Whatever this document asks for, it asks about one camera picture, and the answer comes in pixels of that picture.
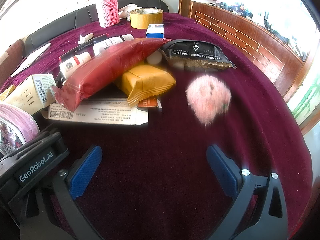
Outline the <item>long white orange box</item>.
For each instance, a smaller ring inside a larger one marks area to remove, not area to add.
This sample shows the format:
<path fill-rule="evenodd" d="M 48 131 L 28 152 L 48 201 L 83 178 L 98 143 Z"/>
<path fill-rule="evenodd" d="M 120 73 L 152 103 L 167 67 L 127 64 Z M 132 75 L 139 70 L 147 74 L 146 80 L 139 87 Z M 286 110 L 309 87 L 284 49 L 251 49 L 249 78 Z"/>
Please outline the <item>long white orange box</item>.
<path fill-rule="evenodd" d="M 47 120 L 78 122 L 86 124 L 108 125 L 143 125 L 148 122 L 149 109 L 161 109 L 158 98 L 151 97 L 130 107 L 125 98 L 106 100 L 88 100 L 80 103 L 71 112 L 58 103 L 52 103 L 47 110 L 42 110 L 42 116 Z"/>

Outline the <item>white cardboard medicine box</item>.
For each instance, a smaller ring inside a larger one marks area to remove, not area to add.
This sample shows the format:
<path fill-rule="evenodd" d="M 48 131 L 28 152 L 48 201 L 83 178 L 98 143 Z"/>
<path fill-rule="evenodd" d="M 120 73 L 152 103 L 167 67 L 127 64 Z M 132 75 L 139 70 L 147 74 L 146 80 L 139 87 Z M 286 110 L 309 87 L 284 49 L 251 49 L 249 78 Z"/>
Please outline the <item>white cardboard medicine box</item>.
<path fill-rule="evenodd" d="M 34 115 L 55 102 L 52 86 L 56 86 L 52 74 L 30 75 L 4 99 L 4 102 Z"/>

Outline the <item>red foil snack bag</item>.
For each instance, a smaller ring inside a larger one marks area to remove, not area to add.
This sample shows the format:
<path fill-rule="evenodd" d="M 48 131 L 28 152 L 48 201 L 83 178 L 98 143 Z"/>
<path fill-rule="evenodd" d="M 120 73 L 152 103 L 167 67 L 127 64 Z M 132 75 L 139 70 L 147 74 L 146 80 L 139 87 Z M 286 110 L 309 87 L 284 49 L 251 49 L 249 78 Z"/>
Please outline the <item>red foil snack bag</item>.
<path fill-rule="evenodd" d="M 81 101 L 99 92 L 168 42 L 164 38 L 143 37 L 107 48 L 78 67 L 61 88 L 52 87 L 56 102 L 71 112 L 75 111 Z"/>

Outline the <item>white pill bottle red label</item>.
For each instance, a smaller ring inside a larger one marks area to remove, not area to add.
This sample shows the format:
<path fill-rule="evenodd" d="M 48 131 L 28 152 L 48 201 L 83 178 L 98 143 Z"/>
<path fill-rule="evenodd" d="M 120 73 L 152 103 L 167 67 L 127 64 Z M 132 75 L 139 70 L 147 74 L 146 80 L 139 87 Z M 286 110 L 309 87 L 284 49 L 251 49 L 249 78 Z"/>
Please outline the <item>white pill bottle red label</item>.
<path fill-rule="evenodd" d="M 91 59 L 89 52 L 85 51 L 60 63 L 60 71 L 68 79 L 81 65 Z"/>

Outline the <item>pink fluffy pompom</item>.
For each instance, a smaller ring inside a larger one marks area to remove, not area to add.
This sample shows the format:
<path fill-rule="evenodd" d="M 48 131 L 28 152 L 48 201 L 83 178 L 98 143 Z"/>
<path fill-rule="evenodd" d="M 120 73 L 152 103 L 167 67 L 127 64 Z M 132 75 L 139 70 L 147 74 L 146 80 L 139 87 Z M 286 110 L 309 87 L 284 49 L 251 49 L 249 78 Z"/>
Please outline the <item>pink fluffy pompom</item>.
<path fill-rule="evenodd" d="M 211 75 L 196 78 L 185 91 L 188 105 L 199 122 L 209 125 L 225 114 L 231 104 L 231 91 L 224 82 Z"/>

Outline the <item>black marker red cap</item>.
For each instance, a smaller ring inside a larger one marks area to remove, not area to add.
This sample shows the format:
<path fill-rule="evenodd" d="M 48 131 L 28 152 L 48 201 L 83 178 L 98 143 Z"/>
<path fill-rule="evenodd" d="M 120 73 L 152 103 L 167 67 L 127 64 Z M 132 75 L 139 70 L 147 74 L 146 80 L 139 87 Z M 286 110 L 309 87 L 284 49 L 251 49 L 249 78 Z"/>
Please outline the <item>black marker red cap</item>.
<path fill-rule="evenodd" d="M 66 53 L 64 53 L 63 55 L 61 55 L 59 57 L 59 62 L 63 62 L 66 61 L 67 59 L 78 55 L 79 53 L 81 53 L 81 51 L 85 51 L 86 49 L 88 49 L 89 47 L 92 47 L 95 43 L 98 43 L 100 41 L 103 41 L 105 39 L 107 39 L 108 35 L 107 34 L 103 34 L 100 35 L 98 37 L 92 38 L 89 41 L 84 42 L 81 45 L 78 45 L 77 47 L 67 51 Z"/>

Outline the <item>white bottle green label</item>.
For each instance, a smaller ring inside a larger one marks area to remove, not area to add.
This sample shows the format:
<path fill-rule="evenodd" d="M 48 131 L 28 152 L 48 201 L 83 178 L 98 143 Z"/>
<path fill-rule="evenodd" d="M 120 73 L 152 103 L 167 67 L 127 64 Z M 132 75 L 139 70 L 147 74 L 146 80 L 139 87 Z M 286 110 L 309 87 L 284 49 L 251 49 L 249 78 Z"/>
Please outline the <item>white bottle green label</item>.
<path fill-rule="evenodd" d="M 97 42 L 93 45 L 93 54 L 95 56 L 97 56 L 101 52 L 103 52 L 104 50 L 106 50 L 107 48 L 109 48 L 111 46 L 114 46 L 116 44 L 120 44 L 125 41 L 130 41 L 133 39 L 134 39 L 134 37 L 131 34 L 107 38 L 107 39 L 102 40 L 100 42 Z"/>

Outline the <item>maroon velvet bedspread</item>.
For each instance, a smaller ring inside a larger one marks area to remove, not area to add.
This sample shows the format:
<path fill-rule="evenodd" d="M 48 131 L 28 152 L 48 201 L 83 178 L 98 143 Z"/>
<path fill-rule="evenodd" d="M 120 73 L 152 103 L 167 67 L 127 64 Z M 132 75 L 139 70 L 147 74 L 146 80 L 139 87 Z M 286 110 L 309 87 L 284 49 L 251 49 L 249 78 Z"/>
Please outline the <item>maroon velvet bedspread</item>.
<path fill-rule="evenodd" d="M 70 167 L 99 145 L 102 162 L 77 204 L 105 239 L 203 239 L 231 205 L 206 160 L 216 144 L 253 174 L 279 175 L 293 235 L 312 193 L 310 152 L 287 104 L 247 57 L 194 20 L 165 13 L 164 36 L 217 44 L 236 65 L 216 72 L 231 90 L 226 114 L 208 126 L 188 106 L 185 91 L 198 72 L 168 68 L 176 85 L 161 96 L 143 126 L 57 122 Z"/>

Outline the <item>yellow snack packet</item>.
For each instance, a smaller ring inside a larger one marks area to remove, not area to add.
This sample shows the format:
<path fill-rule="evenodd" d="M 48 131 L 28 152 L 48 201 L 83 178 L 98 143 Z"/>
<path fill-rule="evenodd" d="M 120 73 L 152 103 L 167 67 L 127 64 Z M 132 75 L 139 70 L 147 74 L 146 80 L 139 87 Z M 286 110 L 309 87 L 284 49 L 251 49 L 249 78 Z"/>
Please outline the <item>yellow snack packet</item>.
<path fill-rule="evenodd" d="M 176 81 L 168 72 L 160 68 L 140 65 L 126 71 L 114 83 L 127 95 L 127 103 L 134 106 L 144 99 L 168 91 Z"/>

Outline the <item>white notepad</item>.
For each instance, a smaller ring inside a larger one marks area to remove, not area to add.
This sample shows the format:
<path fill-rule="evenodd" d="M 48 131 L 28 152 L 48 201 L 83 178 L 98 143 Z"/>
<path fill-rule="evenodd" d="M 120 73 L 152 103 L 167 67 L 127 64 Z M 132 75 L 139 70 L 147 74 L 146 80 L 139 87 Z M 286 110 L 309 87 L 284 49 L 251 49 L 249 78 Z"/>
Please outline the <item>white notepad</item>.
<path fill-rule="evenodd" d="M 45 44 L 39 49 L 33 51 L 30 55 L 28 55 L 23 62 L 17 67 L 17 69 L 11 74 L 11 77 L 14 77 L 18 73 L 23 70 L 29 68 L 36 60 L 40 58 L 40 56 L 50 47 L 51 43 Z"/>

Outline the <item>brown wooden cabinet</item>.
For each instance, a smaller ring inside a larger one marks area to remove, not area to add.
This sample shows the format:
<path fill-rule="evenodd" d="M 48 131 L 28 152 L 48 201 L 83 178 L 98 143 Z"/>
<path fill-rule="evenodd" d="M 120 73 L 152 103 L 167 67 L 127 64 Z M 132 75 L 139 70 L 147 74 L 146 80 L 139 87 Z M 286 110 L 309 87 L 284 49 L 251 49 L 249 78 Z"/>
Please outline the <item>brown wooden cabinet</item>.
<path fill-rule="evenodd" d="M 179 0 L 178 12 L 242 52 L 273 82 L 285 102 L 295 95 L 314 61 L 315 48 L 302 60 L 263 27 L 225 9 L 192 0 Z"/>

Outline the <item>black grain bag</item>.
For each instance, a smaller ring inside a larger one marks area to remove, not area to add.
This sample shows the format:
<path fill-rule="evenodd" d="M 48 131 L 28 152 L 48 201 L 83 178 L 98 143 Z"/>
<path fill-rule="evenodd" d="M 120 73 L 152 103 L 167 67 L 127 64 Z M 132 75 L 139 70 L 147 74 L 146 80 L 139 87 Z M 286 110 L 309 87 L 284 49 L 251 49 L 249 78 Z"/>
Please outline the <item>black grain bag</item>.
<path fill-rule="evenodd" d="M 210 42 L 178 39 L 167 42 L 161 53 L 172 67 L 196 72 L 236 69 L 222 49 Z"/>

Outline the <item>pink knitted bottle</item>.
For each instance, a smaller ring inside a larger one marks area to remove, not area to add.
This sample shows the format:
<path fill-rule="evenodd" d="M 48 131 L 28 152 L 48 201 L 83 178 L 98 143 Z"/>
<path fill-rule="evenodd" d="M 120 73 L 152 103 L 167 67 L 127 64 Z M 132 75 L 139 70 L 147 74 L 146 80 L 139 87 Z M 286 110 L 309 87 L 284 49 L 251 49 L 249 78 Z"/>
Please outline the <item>pink knitted bottle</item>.
<path fill-rule="evenodd" d="M 95 0 L 99 24 L 107 28 L 120 22 L 118 0 Z"/>

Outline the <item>white plush toy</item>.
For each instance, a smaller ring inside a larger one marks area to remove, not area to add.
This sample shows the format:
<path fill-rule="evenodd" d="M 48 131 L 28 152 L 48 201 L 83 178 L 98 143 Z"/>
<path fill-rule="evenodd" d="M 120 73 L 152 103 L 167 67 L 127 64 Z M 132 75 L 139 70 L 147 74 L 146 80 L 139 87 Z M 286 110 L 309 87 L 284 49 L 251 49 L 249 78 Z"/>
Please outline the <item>white plush toy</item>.
<path fill-rule="evenodd" d="M 137 9 L 136 4 L 128 4 L 122 8 L 119 9 L 118 15 L 120 19 L 126 19 L 127 21 L 130 21 L 130 12 Z"/>

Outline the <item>yellow tape roll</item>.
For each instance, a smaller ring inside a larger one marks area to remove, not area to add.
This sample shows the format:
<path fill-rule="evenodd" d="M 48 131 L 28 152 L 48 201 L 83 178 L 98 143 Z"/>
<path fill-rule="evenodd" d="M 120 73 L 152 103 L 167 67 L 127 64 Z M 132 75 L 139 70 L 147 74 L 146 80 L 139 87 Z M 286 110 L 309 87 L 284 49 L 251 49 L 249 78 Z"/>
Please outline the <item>yellow tape roll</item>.
<path fill-rule="evenodd" d="M 158 8 L 138 8 L 130 12 L 131 27 L 147 29 L 149 24 L 163 23 L 163 10 Z"/>

